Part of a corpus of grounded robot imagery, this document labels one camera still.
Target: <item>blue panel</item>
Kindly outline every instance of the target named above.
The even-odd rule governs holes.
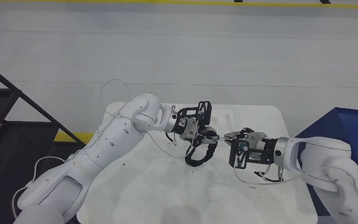
[[[352,160],[358,164],[358,110],[338,108],[347,140],[352,148]]]
[[[321,117],[306,130],[297,135],[297,138],[315,136],[335,138],[347,142],[352,147],[352,159],[358,163],[358,110],[334,108]],[[301,153],[304,146],[300,146],[298,161],[300,165]],[[318,216],[329,216],[328,211],[315,193],[311,185],[307,185]]]

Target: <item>black bracket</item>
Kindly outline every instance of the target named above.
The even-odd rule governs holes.
[[[210,101],[201,101],[195,108],[183,108],[179,110],[172,132],[182,134],[187,125],[186,118],[195,118],[199,126],[209,125],[212,108]]]
[[[273,164],[274,163],[274,150],[277,139],[263,139],[265,147],[263,150],[256,150],[249,148],[249,143],[246,140],[235,138],[232,140],[229,164],[234,168],[235,158],[237,158],[237,169],[246,169],[247,163],[253,164]],[[254,160],[250,158],[251,153],[258,153],[260,159]]]

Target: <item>wire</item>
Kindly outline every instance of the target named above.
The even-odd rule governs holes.
[[[42,157],[42,158],[40,158],[40,159],[38,159],[38,160],[36,161],[36,163],[35,163],[35,168],[34,168],[34,177],[33,177],[32,180],[30,180],[23,188],[20,188],[19,190],[17,190],[17,191],[15,192],[15,194],[13,195],[13,197],[12,197],[11,207],[12,207],[12,213],[13,213],[13,216],[15,217],[15,219],[17,218],[17,214],[16,214],[16,211],[15,211],[15,197],[16,197],[16,195],[17,195],[20,191],[22,191],[22,190],[28,188],[28,187],[30,186],[30,184],[32,184],[32,183],[35,181],[37,165],[38,165],[38,163],[39,163],[41,160],[43,160],[44,158],[57,158],[58,160],[61,160],[62,162],[65,162],[65,160],[63,160],[62,158],[55,157],[55,156],[45,156],[45,157]]]
[[[111,116],[117,116],[117,115],[119,115],[119,112],[120,112],[120,111],[124,108],[124,106],[130,101],[130,89],[129,89],[129,86],[127,85],[127,83],[125,83],[125,82],[122,81],[122,80],[118,80],[118,79],[114,78],[114,79],[108,80],[108,81],[102,86],[101,94],[100,94],[101,104],[103,105],[103,101],[102,101],[102,92],[103,92],[103,89],[105,88],[105,86],[106,86],[108,83],[110,83],[111,81],[114,81],[114,80],[120,81],[121,83],[123,83],[123,84],[125,85],[125,87],[127,88],[127,91],[128,91],[128,98],[127,98],[127,100],[126,100],[126,103],[125,103],[125,104],[119,109],[119,111],[118,111],[117,113],[115,113],[115,114],[109,113],[109,112],[107,111],[107,108],[106,108],[105,113],[108,114],[108,115],[111,115]]]
[[[27,188],[27,186],[25,186],[25,187],[23,187],[23,188],[20,188],[19,190],[17,190],[17,192],[15,192],[15,194],[14,194],[13,197],[12,197],[11,207],[12,207],[12,213],[13,213],[13,216],[15,217],[15,219],[17,218],[17,214],[16,214],[16,211],[15,211],[15,197],[16,197],[16,195],[17,195],[20,191],[22,191],[22,190],[24,190],[24,189],[26,189],[26,188]]]
[[[107,111],[107,108],[105,109],[105,113],[108,114],[109,116],[111,116],[111,120],[106,124],[106,126],[102,129],[102,130],[97,130],[97,131],[100,131],[100,132],[104,132],[106,130],[106,128],[108,127],[108,125],[110,125],[113,120],[115,118],[118,118],[118,117],[124,117],[124,118],[128,118],[126,116],[120,116],[120,112],[122,111],[122,109],[124,108],[124,106],[130,101],[130,89],[129,89],[129,86],[127,85],[127,83],[125,83],[124,81],[122,80],[118,80],[116,78],[114,79],[111,79],[111,80],[108,80],[103,86],[102,86],[102,89],[101,89],[101,93],[100,93],[100,101],[101,101],[101,104],[103,105],[103,100],[102,100],[102,93],[103,93],[103,89],[105,88],[105,86],[110,83],[111,81],[120,81],[121,83],[123,83],[125,85],[125,87],[127,88],[127,91],[128,91],[128,98],[127,98],[127,101],[125,102],[125,104],[117,111],[117,112],[114,112],[113,114],[109,113]],[[94,146],[97,142],[98,142],[98,139],[100,138],[101,135],[97,135],[97,138],[95,139],[95,141],[91,144],[91,145],[86,145],[84,148],[81,148],[80,150],[77,150],[74,154],[70,155],[67,160],[65,160],[65,162],[67,162],[68,160],[72,160],[79,152],[83,151],[83,150],[86,150],[92,146]]]
[[[171,157],[173,157],[173,158],[185,158],[185,157],[191,152],[191,150],[188,151],[188,153],[186,153],[184,156],[173,156],[173,155],[170,154],[169,152],[165,151],[162,147],[160,147],[159,144],[156,142],[156,140],[154,140],[153,136],[152,136],[148,131],[144,130],[140,125],[139,125],[139,127],[142,129],[143,132],[149,134],[149,136],[150,136],[150,138],[152,139],[152,141],[154,142],[154,144],[156,144],[156,146],[157,146],[160,150],[162,150],[165,154],[167,154],[167,155],[169,155],[169,156],[171,156]],[[192,140],[191,140],[190,148],[191,148],[192,145],[194,144],[195,133],[197,132],[197,129],[198,129],[198,126],[196,126],[195,131],[194,131],[194,134],[192,135]]]
[[[302,174],[299,174],[299,175],[297,175],[297,176],[295,176],[295,177],[293,177],[293,178],[291,178],[291,179],[287,179],[287,180],[280,181],[280,182],[274,182],[274,183],[253,183],[253,182],[247,182],[247,181],[245,181],[245,180],[242,180],[242,179],[238,176],[238,174],[237,174],[237,172],[236,172],[235,167],[237,166],[237,164],[236,164],[236,163],[237,163],[237,158],[238,158],[238,156],[236,156],[236,158],[235,158],[234,173],[235,173],[235,176],[237,177],[237,179],[239,179],[239,181],[241,181],[241,182],[243,182],[243,183],[245,183],[245,184],[251,184],[251,185],[276,185],[276,184],[283,184],[283,183],[287,183],[287,182],[293,181],[293,180],[295,180],[295,179],[298,179],[298,178],[300,178],[300,177],[302,177],[302,176],[304,176],[304,175],[311,174],[311,173],[316,172],[316,171],[318,171],[318,170],[337,169],[337,170],[340,170],[340,171],[344,172],[347,176],[349,176],[350,178],[352,178],[352,180],[353,180],[353,182],[354,182],[354,186],[356,187],[356,180],[355,180],[355,178],[354,178],[349,172],[347,172],[347,171],[345,171],[344,169],[341,169],[341,168],[339,168],[339,167],[335,167],[335,166],[322,166],[322,167],[319,167],[319,168],[317,168],[317,169],[311,170],[311,171],[309,171],[309,172],[304,172],[304,173],[302,173]]]

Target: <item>black metal frame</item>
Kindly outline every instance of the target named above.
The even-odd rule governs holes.
[[[53,116],[47,113],[43,108],[41,108],[37,103],[35,103],[32,99],[30,99],[25,93],[19,90],[14,84],[12,84],[9,80],[7,80],[4,76],[0,74],[0,82],[4,84],[9,90],[12,92],[10,96],[10,100],[8,105],[5,107],[4,111],[0,114],[0,124],[5,121],[7,114],[10,112],[11,108],[14,106],[15,102],[18,98],[22,98],[25,102],[27,102],[30,106],[36,109],[40,114],[49,119],[52,123],[54,123],[59,129],[63,130],[67,135],[69,135],[73,140],[75,140],[79,144],[85,145],[79,138],[77,138],[72,132],[70,132],[65,126],[63,126],[60,122],[58,122]]]

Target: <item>black cable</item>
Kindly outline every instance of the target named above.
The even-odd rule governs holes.
[[[168,133],[166,133],[166,136],[167,136],[167,138],[169,139],[169,141],[174,142],[174,140],[172,140],[172,138],[169,137]]]
[[[262,178],[262,175],[260,174],[260,172],[254,171],[253,173]],[[269,182],[274,182],[274,183],[284,181],[283,178],[279,178],[278,180],[271,180],[271,179],[265,177],[265,179]]]

